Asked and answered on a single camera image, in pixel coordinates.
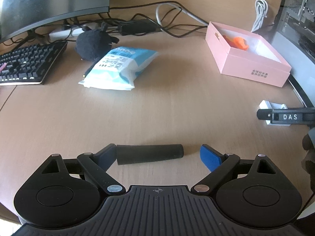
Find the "black cylinder handle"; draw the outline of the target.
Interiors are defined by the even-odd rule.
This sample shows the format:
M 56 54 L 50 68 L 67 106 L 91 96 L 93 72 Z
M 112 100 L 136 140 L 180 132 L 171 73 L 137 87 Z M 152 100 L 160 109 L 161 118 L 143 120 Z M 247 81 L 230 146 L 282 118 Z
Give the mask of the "black cylinder handle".
M 165 161 L 179 159 L 183 156 L 184 148 L 181 144 L 116 146 L 116 157 L 118 165 Z

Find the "orange plastic toy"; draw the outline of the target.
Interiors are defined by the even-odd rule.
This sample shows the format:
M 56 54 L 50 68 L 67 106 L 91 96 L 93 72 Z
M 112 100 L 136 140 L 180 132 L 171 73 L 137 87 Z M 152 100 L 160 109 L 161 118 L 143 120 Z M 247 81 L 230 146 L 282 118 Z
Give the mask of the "orange plastic toy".
M 243 51 L 247 51 L 249 49 L 249 45 L 247 45 L 246 40 L 242 37 L 229 37 L 226 35 L 223 35 L 226 42 L 230 45 L 230 47 L 233 47 L 235 49 L 240 49 Z

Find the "black plush toy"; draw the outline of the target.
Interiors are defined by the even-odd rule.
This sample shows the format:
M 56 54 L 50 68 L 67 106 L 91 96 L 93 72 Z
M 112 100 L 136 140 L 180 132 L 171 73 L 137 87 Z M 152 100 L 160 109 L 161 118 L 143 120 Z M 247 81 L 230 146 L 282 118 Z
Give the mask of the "black plush toy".
M 82 33 L 77 36 L 75 51 L 86 61 L 95 61 L 104 57 L 113 44 L 120 40 L 107 33 L 108 25 L 103 22 L 99 29 L 91 29 L 88 26 L 82 27 Z

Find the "pink cardboard box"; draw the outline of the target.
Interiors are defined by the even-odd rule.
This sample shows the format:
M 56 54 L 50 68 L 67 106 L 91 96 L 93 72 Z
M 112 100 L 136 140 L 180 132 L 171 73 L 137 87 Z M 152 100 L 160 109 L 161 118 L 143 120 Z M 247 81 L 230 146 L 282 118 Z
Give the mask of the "pink cardboard box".
M 223 35 L 242 37 L 249 49 L 230 47 Z M 228 75 L 283 87 L 292 67 L 262 36 L 222 23 L 210 22 L 205 40 L 218 70 Z

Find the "glass computer case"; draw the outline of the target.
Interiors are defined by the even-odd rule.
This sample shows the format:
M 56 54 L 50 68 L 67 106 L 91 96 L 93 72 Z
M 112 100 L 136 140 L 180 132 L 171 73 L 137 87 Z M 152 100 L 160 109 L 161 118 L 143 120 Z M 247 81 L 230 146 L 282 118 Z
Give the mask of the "glass computer case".
M 281 0 L 271 44 L 292 67 L 300 102 L 314 107 L 314 0 Z

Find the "blue white snack bag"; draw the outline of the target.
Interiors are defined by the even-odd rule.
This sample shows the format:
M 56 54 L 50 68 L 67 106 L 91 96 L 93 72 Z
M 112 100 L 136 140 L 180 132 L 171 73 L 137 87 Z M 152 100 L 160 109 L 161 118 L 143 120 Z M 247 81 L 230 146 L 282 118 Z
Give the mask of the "blue white snack bag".
M 131 91 L 134 80 L 157 56 L 154 50 L 117 47 L 101 58 L 79 84 L 87 88 Z

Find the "black mechanical keyboard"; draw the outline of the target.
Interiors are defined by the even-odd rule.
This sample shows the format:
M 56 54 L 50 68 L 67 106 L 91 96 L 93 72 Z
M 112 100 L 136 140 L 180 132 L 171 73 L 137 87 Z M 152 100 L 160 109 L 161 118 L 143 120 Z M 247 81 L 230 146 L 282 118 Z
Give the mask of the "black mechanical keyboard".
M 44 82 L 49 70 L 67 48 L 67 41 L 29 45 L 1 55 L 1 86 L 37 85 Z

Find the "white power strip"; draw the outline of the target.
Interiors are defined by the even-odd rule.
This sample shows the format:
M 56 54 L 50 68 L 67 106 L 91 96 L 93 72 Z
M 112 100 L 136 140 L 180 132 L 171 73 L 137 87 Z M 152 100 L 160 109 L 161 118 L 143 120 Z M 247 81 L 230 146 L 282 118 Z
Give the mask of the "white power strip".
M 82 27 L 89 27 L 90 29 L 99 28 L 99 24 L 96 22 L 88 22 L 80 25 L 69 25 L 65 30 L 62 29 L 62 24 L 55 24 L 52 26 L 56 27 L 56 29 L 49 33 L 49 41 L 51 42 L 77 37 L 83 32 Z

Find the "black power adapter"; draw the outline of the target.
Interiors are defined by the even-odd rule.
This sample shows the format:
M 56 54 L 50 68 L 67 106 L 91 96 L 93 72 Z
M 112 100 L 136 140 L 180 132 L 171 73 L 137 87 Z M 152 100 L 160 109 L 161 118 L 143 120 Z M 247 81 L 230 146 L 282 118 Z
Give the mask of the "black power adapter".
M 118 24 L 118 32 L 122 36 L 150 34 L 156 31 L 158 31 L 157 25 L 148 19 L 126 21 Z

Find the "curved computer monitor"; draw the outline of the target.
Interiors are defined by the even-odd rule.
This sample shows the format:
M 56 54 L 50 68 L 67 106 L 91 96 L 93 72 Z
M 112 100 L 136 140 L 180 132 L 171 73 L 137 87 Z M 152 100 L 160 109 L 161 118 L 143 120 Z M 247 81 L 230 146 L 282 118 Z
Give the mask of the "curved computer monitor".
M 59 20 L 109 11 L 109 0 L 1 0 L 1 41 Z

